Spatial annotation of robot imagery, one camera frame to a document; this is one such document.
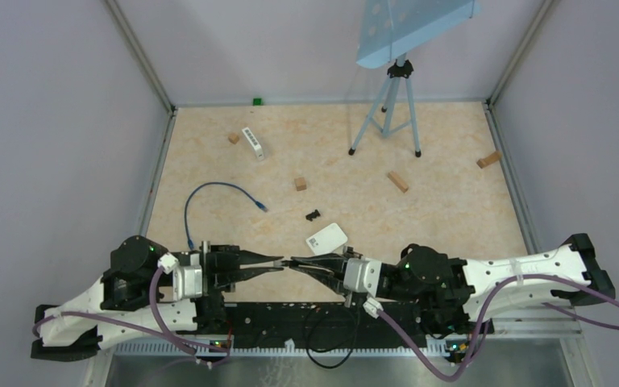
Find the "white TP-Link switch box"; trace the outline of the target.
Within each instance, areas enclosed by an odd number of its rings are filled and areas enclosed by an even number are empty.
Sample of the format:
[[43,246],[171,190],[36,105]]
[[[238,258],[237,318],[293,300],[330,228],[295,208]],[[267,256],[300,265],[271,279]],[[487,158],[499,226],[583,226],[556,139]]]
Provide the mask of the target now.
[[323,255],[344,246],[348,237],[337,223],[331,223],[305,240],[314,255]]

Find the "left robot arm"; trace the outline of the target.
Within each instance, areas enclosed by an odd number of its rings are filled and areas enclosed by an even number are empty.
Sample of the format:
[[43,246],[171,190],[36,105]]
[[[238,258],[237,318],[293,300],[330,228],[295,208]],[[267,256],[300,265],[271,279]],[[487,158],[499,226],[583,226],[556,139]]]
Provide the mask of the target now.
[[144,236],[125,239],[110,267],[84,292],[35,310],[31,358],[86,360],[139,337],[165,339],[189,355],[197,344],[185,335],[231,331],[223,294],[239,282],[281,270],[280,257],[236,245],[170,251]]

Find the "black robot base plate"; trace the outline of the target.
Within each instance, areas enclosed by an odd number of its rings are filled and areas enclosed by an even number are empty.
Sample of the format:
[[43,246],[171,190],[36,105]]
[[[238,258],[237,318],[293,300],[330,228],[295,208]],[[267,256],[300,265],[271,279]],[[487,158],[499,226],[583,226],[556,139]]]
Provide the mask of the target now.
[[[414,302],[386,302],[384,310],[419,347],[426,347],[428,339],[470,335],[476,325],[465,317],[438,325],[431,313],[423,312]],[[217,318],[206,322],[196,317],[192,327],[177,332],[231,334],[235,349],[282,348],[290,339],[295,347],[312,350],[376,350],[405,345],[385,321],[370,317],[356,306],[348,309],[341,302],[230,303]]]

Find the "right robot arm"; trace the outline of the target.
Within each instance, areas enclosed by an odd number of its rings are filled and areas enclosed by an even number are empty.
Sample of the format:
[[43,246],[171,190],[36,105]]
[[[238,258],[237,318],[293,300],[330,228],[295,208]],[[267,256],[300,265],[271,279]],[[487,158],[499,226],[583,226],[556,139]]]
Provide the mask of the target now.
[[585,233],[571,235],[548,252],[499,260],[451,258],[412,243],[397,264],[347,249],[342,254],[294,256],[283,266],[358,304],[365,298],[412,302],[429,335],[463,334],[477,321],[557,299],[572,306],[599,304],[590,290],[610,298],[616,294]]

